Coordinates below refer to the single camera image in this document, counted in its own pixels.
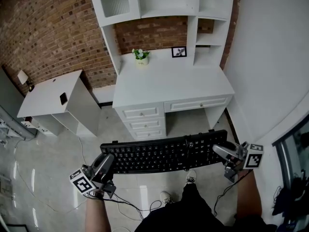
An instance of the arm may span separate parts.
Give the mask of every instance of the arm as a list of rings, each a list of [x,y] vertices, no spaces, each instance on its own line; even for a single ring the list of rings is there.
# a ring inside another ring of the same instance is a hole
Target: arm
[[[246,173],[247,171],[241,171],[238,178],[241,178]],[[250,215],[262,215],[261,198],[253,171],[239,181],[237,197],[237,218],[240,219]]]
[[[104,201],[87,200],[85,232],[111,232]]]

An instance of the desk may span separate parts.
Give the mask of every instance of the desk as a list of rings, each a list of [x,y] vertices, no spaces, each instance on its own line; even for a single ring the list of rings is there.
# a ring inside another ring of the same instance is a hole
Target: desk
[[[145,67],[122,58],[113,108],[136,140],[165,138],[165,113],[182,110],[205,109],[212,129],[234,95],[219,66],[194,67],[190,58],[171,58],[170,49],[152,51]]]
[[[77,136],[96,136],[100,108],[80,77],[82,71],[39,83],[28,92],[17,117],[32,117],[36,127],[46,135],[58,135],[62,125]],[[61,104],[60,95],[68,101]]]

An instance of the keyboard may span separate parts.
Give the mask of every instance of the keyboard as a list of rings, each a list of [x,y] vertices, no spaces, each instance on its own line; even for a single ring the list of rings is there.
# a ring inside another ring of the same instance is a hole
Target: keyboard
[[[224,144],[226,130],[211,131],[184,137],[140,141],[131,143],[101,144],[102,155],[114,154],[114,174],[161,173],[221,162],[223,159],[212,150],[213,144]]]

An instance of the photo frame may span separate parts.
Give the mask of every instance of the photo frame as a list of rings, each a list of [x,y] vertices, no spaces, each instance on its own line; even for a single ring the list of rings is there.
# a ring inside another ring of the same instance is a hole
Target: photo frame
[[[181,58],[187,56],[187,47],[186,46],[175,46],[172,47],[172,58]]]

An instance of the white sneaker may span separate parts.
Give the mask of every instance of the white sneaker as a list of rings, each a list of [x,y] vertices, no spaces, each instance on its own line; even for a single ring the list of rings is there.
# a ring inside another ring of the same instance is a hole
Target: white sneaker
[[[194,170],[190,170],[187,175],[186,184],[195,184],[197,181],[197,173]]]
[[[163,204],[174,203],[170,194],[166,191],[160,193],[160,200]]]

